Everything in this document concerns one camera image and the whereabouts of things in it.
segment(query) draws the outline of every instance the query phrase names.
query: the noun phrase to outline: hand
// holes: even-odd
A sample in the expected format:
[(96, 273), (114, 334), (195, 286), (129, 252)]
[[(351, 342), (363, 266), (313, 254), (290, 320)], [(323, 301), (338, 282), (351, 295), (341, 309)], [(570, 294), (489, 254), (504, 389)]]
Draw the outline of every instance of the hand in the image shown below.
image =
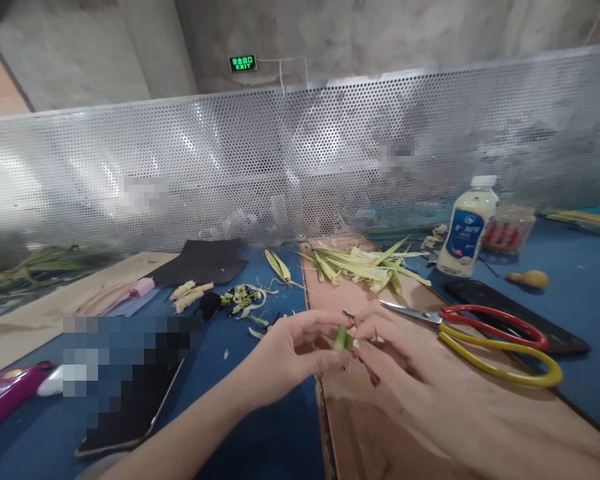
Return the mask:
[[(480, 465), (485, 452), (494, 447), (498, 422), (476, 406), (476, 399), (449, 368), (449, 354), (435, 334), (424, 340), (417, 332), (422, 326), (378, 301), (354, 321), (355, 354), (391, 390), (421, 432), (451, 458)], [(385, 342), (367, 341), (374, 335)]]
[(344, 371), (349, 354), (331, 350), (323, 337), (334, 338), (337, 325), (350, 327), (352, 322), (320, 310), (279, 319), (232, 372), (248, 392), (250, 407), (257, 409), (280, 400), (314, 373)]

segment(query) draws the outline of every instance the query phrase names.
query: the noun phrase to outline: green exit sign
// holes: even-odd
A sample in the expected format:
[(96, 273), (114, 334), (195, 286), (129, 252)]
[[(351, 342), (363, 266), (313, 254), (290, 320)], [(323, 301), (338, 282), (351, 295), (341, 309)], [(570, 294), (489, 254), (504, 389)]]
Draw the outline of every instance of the green exit sign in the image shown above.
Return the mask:
[(231, 72), (243, 72), (248, 70), (258, 70), (258, 65), (255, 62), (255, 55), (244, 55), (243, 57), (229, 57), (229, 66)]

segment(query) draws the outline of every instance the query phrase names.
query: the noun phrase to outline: black phone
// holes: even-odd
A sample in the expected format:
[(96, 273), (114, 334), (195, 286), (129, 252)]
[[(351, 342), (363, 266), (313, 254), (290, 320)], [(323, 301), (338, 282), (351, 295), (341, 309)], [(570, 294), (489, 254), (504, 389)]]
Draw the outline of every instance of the black phone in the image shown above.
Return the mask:
[(167, 368), (164, 365), (137, 365), (129, 388), (123, 394), (121, 408), (114, 413), (98, 415), (98, 427), (87, 431), (87, 437), (74, 452), (86, 457), (107, 451), (135, 447), (145, 440), (162, 410), (183, 360)]
[[(514, 317), (524, 320), (534, 326), (547, 336), (549, 348), (545, 352), (549, 355), (558, 355), (565, 353), (586, 353), (591, 347), (584, 340), (576, 337), (574, 334), (558, 327), (546, 318), (532, 312), (519, 303), (504, 296), (497, 290), (478, 280), (463, 280), (445, 283), (447, 290), (455, 299), (462, 303), (472, 305), (482, 305), (503, 311)], [(532, 340), (530, 335), (514, 325), (504, 320), (495, 318), (488, 313), (473, 312), (473, 314), (484, 323), (487, 323), (507, 333), (517, 335), (520, 338)]]

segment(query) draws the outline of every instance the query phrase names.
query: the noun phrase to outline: scissor blade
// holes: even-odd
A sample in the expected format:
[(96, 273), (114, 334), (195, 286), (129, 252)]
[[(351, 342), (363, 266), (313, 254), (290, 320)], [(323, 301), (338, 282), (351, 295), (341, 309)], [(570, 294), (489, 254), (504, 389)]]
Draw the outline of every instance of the scissor blade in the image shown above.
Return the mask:
[(384, 300), (380, 300), (380, 303), (384, 307), (386, 307), (390, 310), (394, 310), (396, 312), (402, 313), (404, 315), (408, 315), (410, 317), (415, 317), (419, 320), (422, 320), (422, 321), (425, 321), (428, 323), (433, 323), (435, 325), (440, 325), (442, 323), (442, 318), (437, 313), (429, 313), (429, 312), (423, 312), (421, 310), (414, 310), (414, 309), (407, 308), (404, 305), (399, 305), (397, 303), (391, 303), (391, 302), (384, 301)]

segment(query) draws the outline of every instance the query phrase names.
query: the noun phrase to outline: white bottle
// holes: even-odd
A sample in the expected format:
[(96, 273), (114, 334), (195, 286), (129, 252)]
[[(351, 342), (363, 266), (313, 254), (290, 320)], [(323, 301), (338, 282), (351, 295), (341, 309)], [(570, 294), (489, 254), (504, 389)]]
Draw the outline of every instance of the white bottle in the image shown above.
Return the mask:
[(499, 200), (491, 190), (496, 179), (495, 175), (474, 177), (471, 180), (471, 190), (455, 201), (449, 236), (438, 257), (438, 271), (462, 278), (473, 274), (482, 236), (490, 218), (495, 214)]

